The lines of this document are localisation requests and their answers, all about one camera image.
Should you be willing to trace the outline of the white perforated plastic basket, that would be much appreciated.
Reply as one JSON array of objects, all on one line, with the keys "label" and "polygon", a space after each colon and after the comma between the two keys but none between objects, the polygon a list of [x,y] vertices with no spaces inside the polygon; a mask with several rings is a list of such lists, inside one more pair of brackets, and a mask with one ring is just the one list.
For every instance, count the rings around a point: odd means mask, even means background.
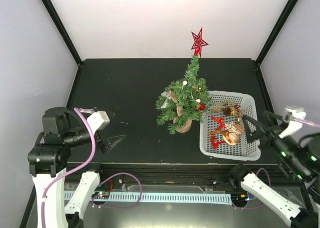
[{"label": "white perforated plastic basket", "polygon": [[[260,141],[254,141],[252,143],[247,142],[245,132],[241,133],[241,140],[235,146],[231,146],[226,142],[219,145],[216,150],[213,150],[212,144],[210,142],[210,137],[214,131],[218,128],[225,130],[230,125],[243,125],[243,121],[237,124],[237,119],[231,114],[226,116],[223,111],[218,113],[213,113],[211,110],[217,102],[224,102],[225,107],[232,107],[235,104],[240,105],[240,110],[244,112],[244,115],[248,115],[254,119],[257,119],[257,111],[255,100],[252,96],[248,94],[236,93],[236,92],[226,92],[226,91],[209,91],[211,97],[210,110],[203,114],[203,122],[200,123],[200,134],[199,134],[199,148],[201,152],[207,156],[212,156],[221,159],[230,159],[238,161],[256,161],[261,156],[261,151],[259,149]],[[224,126],[220,127],[219,123],[215,122],[211,116],[216,118],[223,117]],[[223,135],[220,132],[214,134],[219,141],[223,140]]]}]

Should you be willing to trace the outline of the red berry gold ornament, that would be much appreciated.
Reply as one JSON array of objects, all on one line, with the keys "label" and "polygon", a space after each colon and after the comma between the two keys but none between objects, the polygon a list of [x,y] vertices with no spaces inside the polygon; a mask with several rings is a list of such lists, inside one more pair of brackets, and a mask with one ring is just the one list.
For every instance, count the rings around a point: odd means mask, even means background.
[{"label": "red berry gold ornament", "polygon": [[196,109],[196,111],[203,111],[206,109],[205,100],[207,96],[207,91],[204,88],[201,88],[201,87],[199,88],[201,89],[201,96],[200,96],[201,103],[196,102],[198,104],[198,108]]}]

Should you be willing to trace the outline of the silver mesh bow ornament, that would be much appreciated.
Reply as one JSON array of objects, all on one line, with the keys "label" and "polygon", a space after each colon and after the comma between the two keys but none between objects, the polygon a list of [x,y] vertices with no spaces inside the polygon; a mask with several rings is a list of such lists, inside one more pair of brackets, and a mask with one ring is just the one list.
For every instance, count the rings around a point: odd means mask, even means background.
[{"label": "silver mesh bow ornament", "polygon": [[165,100],[160,108],[165,109],[165,108],[167,108],[168,102],[169,102],[169,100],[171,100],[171,97],[170,97],[169,93],[165,92],[165,91],[163,93],[161,93],[161,97],[164,97]]}]

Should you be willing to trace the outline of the burlap bow ornament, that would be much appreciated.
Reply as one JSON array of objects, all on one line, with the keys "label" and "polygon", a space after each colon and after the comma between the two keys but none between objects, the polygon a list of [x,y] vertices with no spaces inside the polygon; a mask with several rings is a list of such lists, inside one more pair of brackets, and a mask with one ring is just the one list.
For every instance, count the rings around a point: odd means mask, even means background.
[{"label": "burlap bow ornament", "polygon": [[178,100],[176,98],[175,93],[170,90],[169,91],[169,96],[170,96],[171,100],[176,104],[177,116],[178,117],[182,116],[183,115],[183,107],[180,106],[180,104],[179,104],[179,102],[178,102]]}]

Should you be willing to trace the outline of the small green christmas tree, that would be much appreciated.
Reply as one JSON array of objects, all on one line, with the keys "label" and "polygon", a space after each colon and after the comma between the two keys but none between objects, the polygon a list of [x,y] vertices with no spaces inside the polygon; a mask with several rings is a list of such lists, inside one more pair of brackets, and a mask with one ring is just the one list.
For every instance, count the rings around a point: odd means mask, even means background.
[{"label": "small green christmas tree", "polygon": [[[168,101],[168,106],[165,109],[161,109],[161,106],[165,100],[161,95],[158,97],[156,102],[156,110],[159,111],[159,115],[156,118],[158,125],[168,124],[168,131],[171,135],[175,133],[186,133],[190,130],[192,122],[202,122],[203,114],[211,107],[211,97],[208,92],[206,80],[198,77],[200,69],[200,58],[198,56],[192,56],[190,64],[187,65],[187,69],[184,73],[184,77],[176,81],[172,81],[164,91],[168,92],[171,90],[176,94],[176,98],[183,107],[183,115],[178,117],[176,104],[172,101]],[[186,80],[190,85],[196,85],[204,88],[207,91],[205,100],[205,110],[196,111],[198,104],[187,95],[182,89],[182,83]]]}]

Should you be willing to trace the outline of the white bulb string lights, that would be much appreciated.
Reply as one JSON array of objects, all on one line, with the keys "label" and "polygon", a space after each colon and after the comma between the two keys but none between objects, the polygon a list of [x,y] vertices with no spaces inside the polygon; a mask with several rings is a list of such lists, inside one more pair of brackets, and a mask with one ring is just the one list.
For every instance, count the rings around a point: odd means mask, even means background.
[{"label": "white bulb string lights", "polygon": [[195,85],[190,85],[186,80],[182,82],[182,89],[183,91],[190,96],[192,101],[197,103],[201,103],[200,96],[201,96],[201,89]]}]

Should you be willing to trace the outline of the red star tree topper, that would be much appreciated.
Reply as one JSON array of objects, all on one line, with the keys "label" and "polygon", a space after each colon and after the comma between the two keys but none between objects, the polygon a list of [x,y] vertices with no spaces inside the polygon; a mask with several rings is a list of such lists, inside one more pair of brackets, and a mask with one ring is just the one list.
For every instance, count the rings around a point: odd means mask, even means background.
[{"label": "red star tree topper", "polygon": [[203,27],[200,28],[198,33],[191,32],[193,38],[193,44],[191,50],[193,50],[194,56],[202,57],[202,49],[209,44],[203,39]]}]

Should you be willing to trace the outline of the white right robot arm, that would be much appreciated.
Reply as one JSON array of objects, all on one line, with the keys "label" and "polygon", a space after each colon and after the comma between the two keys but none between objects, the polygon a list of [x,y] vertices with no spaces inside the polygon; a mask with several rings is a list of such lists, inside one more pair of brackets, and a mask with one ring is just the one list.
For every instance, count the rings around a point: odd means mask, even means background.
[{"label": "white right robot arm", "polygon": [[260,140],[260,146],[271,149],[277,156],[277,165],[271,166],[270,173],[259,178],[260,169],[256,165],[121,165],[113,167],[119,171],[124,185],[134,181],[143,185],[176,185],[212,187],[231,196],[230,202],[237,209],[246,209],[247,202],[241,193],[256,197],[276,213],[290,228],[317,228],[320,213],[310,204],[301,207],[280,195],[275,187],[297,186],[302,195],[316,205],[320,203],[320,135],[308,134],[308,143],[302,147],[292,135],[303,125],[316,127],[317,124],[304,118],[300,110],[287,109],[283,116],[265,111],[269,120],[279,120],[280,124],[266,126],[245,115],[242,118],[245,137],[249,142]]}]

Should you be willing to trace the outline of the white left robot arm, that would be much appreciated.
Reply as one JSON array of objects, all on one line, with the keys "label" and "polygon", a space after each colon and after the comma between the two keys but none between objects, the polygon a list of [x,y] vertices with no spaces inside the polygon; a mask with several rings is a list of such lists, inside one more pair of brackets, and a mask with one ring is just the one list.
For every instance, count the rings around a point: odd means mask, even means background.
[{"label": "white left robot arm", "polygon": [[[42,117],[43,131],[38,135],[35,146],[29,152],[29,172],[35,186],[37,199],[37,227],[39,228],[82,228],[84,214],[96,188],[107,183],[102,165],[91,164],[95,152],[109,152],[125,138],[125,135],[102,140],[99,130],[110,122],[113,112],[93,109],[54,107]],[[68,171],[71,150],[91,144],[89,158]],[[73,197],[64,201],[65,177],[81,172],[81,178]]]}]

